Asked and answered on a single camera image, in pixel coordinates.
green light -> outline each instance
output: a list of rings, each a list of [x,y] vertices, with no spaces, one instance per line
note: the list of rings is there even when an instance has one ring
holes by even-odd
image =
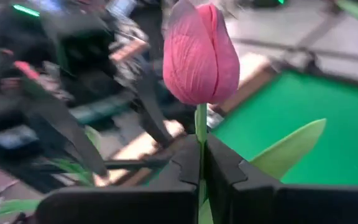
[[[28,8],[20,6],[20,5],[13,5],[13,8],[15,8],[15,9],[17,9],[19,11],[25,12],[27,14],[30,14],[32,16],[37,16],[37,17],[40,16],[39,12],[31,10],[31,9],[28,9]]]

green stem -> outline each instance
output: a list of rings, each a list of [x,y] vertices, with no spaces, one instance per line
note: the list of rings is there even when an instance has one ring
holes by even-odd
[[[206,127],[206,109],[207,104],[203,103],[200,105],[197,105],[197,110],[195,114],[195,124],[196,124],[196,135],[197,140],[201,147],[201,178],[204,178],[204,151],[205,151],[205,145],[206,145],[206,133],[207,133],[207,127]]]

tulip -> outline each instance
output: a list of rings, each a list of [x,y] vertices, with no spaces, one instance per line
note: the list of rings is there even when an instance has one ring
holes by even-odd
[[[172,8],[164,43],[163,79],[181,102],[219,103],[239,84],[240,63],[222,13],[187,0]]]

